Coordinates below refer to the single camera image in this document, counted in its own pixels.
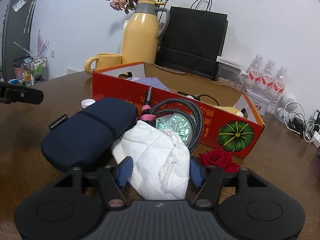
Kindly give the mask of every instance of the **sunflower seeds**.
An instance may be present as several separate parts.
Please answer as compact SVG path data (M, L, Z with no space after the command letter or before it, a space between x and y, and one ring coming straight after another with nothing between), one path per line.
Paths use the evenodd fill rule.
M225 78L219 77L217 81L223 85L228 86L228 87L232 87L237 90L241 89L241 84L234 82L231 79L225 79Z

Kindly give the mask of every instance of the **thermos handle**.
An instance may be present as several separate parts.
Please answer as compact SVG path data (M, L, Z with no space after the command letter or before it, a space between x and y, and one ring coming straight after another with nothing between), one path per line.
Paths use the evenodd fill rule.
M165 30L167 29L167 27L169 25L170 11L168 8L164 8L164 7L155 8L155 10L156 10L156 12L165 12L166 13L164 26L163 26L162 30L159 31L158 36L157 36L158 39L161 39L162 35L164 34Z

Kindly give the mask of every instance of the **refrigerator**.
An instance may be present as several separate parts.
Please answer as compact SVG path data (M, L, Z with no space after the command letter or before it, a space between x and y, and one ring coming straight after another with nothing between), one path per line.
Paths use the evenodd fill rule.
M12 7L18 1L19 0L9 0L3 26L2 66L3 78L5 82L16 78L13 69L13 61L27 56L27 52L19 48L13 42L15 41L27 50L29 50L30 44L30 31L27 33L28 27L25 33L23 33L23 30L32 0L26 0L26 3L17 12L15 12Z

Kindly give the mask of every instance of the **green pumpkin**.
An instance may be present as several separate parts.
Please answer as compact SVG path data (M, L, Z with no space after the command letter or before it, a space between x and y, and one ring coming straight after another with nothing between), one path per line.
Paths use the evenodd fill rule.
M232 121L221 127L218 143L227 152L239 152L249 146L254 136L247 122Z

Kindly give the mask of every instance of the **purple cloth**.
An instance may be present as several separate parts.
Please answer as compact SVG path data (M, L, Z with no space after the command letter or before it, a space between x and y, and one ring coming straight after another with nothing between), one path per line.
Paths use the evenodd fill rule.
M153 88L159 88L165 91L170 91L170 89L168 89L164 84L162 84L158 78L140 78L134 82L140 83L140 84L144 84L147 85L149 87L153 87Z

